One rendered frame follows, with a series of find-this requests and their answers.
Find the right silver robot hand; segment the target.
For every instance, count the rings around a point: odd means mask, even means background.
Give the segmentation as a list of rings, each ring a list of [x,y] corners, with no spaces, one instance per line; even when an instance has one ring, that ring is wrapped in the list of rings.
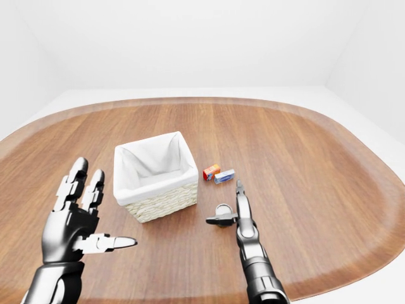
[[[259,232],[256,227],[256,223],[252,218],[249,199],[245,194],[244,186],[240,179],[237,179],[235,192],[237,211],[233,211],[232,225],[237,225],[237,244],[239,248],[242,248],[243,246],[246,246],[248,244],[259,243]],[[212,217],[206,218],[206,223],[210,225],[217,225],[219,223],[219,219],[220,218],[214,214]]]

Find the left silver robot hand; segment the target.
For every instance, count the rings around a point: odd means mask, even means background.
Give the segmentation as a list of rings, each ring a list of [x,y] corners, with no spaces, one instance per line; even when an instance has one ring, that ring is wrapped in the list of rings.
[[[62,178],[56,202],[42,233],[42,259],[45,264],[77,262],[86,254],[104,253],[137,245],[132,237],[112,237],[96,233],[98,207],[103,200],[105,174],[94,172],[86,185],[89,163],[78,158]]]

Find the silver soup tin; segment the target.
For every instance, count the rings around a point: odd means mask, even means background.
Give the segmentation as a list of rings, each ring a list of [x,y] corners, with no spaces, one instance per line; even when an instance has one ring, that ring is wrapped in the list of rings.
[[[233,210],[228,204],[220,204],[215,209],[215,215],[219,217],[218,227],[229,227],[233,224]]]

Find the white lined wicker basket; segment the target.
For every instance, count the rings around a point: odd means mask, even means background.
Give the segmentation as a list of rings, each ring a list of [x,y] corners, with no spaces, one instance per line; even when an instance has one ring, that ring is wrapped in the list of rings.
[[[113,195],[140,223],[197,203],[199,172],[181,132],[115,147]]]

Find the small blue white food box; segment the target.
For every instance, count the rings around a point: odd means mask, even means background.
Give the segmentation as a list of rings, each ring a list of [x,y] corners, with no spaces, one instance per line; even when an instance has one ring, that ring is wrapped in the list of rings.
[[[226,170],[226,171],[215,174],[214,182],[215,182],[215,184],[221,184],[223,182],[232,180],[234,178],[234,176],[235,176],[234,169]]]

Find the small orange food box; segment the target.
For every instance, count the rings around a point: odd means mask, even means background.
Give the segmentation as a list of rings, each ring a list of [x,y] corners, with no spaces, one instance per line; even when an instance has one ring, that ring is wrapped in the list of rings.
[[[205,181],[210,181],[211,179],[214,178],[214,176],[216,174],[219,174],[220,172],[221,172],[221,167],[215,163],[214,165],[212,165],[208,168],[205,168],[202,171],[202,176]]]

